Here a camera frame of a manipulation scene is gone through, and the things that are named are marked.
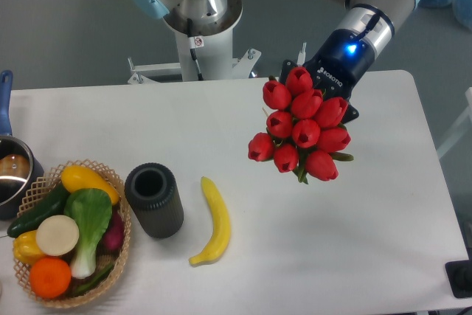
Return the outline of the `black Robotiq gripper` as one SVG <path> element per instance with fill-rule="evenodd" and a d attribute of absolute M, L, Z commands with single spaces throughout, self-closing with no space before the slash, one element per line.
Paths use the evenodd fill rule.
<path fill-rule="evenodd" d="M 359 118 L 359 111 L 349 101 L 352 91 L 368 68 L 374 63 L 374 49 L 365 41 L 356 38 L 354 32 L 335 30 L 318 52 L 303 67 L 313 78 L 313 86 L 325 90 L 325 98 L 345 99 L 341 123 L 346 124 Z M 286 84 L 287 77 L 296 61 L 287 59 L 282 63 L 279 82 Z"/>

